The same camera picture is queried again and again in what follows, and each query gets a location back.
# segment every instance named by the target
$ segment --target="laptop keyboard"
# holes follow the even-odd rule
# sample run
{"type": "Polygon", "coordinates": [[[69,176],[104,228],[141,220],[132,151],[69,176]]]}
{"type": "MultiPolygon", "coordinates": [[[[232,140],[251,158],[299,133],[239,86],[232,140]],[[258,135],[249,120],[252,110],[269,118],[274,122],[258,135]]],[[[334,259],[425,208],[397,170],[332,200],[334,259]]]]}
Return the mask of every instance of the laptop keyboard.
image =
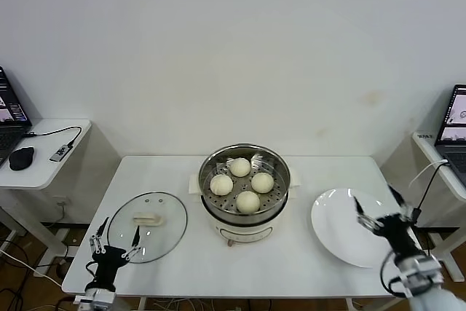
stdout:
{"type": "Polygon", "coordinates": [[[11,148],[12,143],[19,138],[24,131],[20,132],[10,132],[10,133],[0,133],[0,151],[6,151],[11,148]]]}
{"type": "Polygon", "coordinates": [[[448,153],[450,163],[452,163],[460,173],[466,173],[466,153],[448,153]]]}

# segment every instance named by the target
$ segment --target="white plate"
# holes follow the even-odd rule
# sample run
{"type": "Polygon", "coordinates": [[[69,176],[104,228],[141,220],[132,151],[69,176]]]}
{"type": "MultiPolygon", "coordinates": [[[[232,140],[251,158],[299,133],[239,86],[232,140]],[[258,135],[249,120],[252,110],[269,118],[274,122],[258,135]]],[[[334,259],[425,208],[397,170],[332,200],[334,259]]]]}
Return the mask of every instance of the white plate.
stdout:
{"type": "Polygon", "coordinates": [[[390,246],[358,223],[353,197],[373,218],[390,212],[382,202],[356,189],[331,189],[315,200],[312,225],[320,242],[333,255],[358,267],[378,267],[390,246]]]}

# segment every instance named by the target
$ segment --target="glass lid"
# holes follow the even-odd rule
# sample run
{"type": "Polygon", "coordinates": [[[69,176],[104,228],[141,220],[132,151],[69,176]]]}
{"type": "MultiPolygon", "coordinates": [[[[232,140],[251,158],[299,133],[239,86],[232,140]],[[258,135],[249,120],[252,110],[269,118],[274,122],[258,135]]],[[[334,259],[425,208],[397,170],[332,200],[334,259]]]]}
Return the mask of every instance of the glass lid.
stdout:
{"type": "Polygon", "coordinates": [[[131,199],[115,213],[107,240],[109,245],[128,251],[139,226],[141,249],[130,262],[142,264],[171,252],[183,237],[187,224],[188,213],[177,197],[149,192],[131,199]]]}

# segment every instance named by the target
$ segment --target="white table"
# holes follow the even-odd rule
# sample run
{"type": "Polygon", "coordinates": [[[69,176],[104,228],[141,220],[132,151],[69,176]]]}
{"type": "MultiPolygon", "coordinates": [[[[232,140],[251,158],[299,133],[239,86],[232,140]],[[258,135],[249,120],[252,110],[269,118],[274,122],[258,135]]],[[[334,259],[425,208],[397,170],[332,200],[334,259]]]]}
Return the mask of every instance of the white table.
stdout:
{"type": "MultiPolygon", "coordinates": [[[[429,162],[437,162],[443,159],[434,146],[435,135],[432,132],[417,132],[413,134],[414,142],[429,162]]],[[[440,168],[438,175],[445,181],[445,184],[457,199],[466,202],[466,188],[449,167],[440,168]]],[[[464,282],[465,277],[453,259],[451,252],[466,242],[466,227],[460,227],[445,240],[442,240],[442,237],[438,233],[430,233],[429,236],[435,244],[432,254],[444,263],[451,279],[454,282],[464,282]]]]}
{"type": "MultiPolygon", "coordinates": [[[[34,147],[34,156],[31,166],[24,170],[13,171],[9,168],[8,160],[0,167],[0,207],[7,212],[14,220],[21,224],[32,235],[43,242],[49,249],[42,257],[40,265],[50,264],[55,256],[65,256],[66,246],[61,240],[68,233],[67,229],[61,229],[54,236],[35,217],[35,215],[21,203],[18,191],[11,190],[40,190],[46,188],[57,175],[58,171],[66,163],[66,160],[73,154],[74,149],[89,131],[91,123],[88,119],[40,119],[33,121],[31,131],[36,134],[47,133],[64,127],[80,126],[82,132],[74,141],[74,147],[61,160],[52,162],[49,158],[64,144],[70,142],[79,132],[77,129],[70,129],[62,133],[48,136],[37,136],[35,138],[24,138],[16,147],[34,147]]],[[[70,247],[68,256],[74,256],[76,247],[70,247]]],[[[40,267],[38,271],[45,273],[47,267],[40,267]]]]}
{"type": "Polygon", "coordinates": [[[320,243],[310,220],[319,194],[353,187],[398,210],[385,179],[370,157],[285,157],[301,186],[288,202],[283,222],[265,240],[228,247],[210,226],[205,209],[188,194],[189,176],[204,157],[125,157],[79,247],[63,291],[83,294],[92,280],[84,266],[91,261],[89,238],[106,217],[131,198],[152,191],[179,197],[188,212],[186,233],[160,260],[128,264],[116,277],[120,296],[210,298],[345,298],[387,296],[379,269],[349,265],[320,243]]]}

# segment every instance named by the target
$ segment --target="computer mouse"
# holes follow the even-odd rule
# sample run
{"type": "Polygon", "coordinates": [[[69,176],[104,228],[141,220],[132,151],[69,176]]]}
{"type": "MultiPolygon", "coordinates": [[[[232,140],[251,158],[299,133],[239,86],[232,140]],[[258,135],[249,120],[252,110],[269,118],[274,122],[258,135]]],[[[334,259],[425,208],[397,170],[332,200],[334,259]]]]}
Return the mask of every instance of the computer mouse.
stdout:
{"type": "Polygon", "coordinates": [[[17,149],[9,156],[9,168],[11,170],[26,169],[32,163],[34,147],[23,147],[17,149]]]}

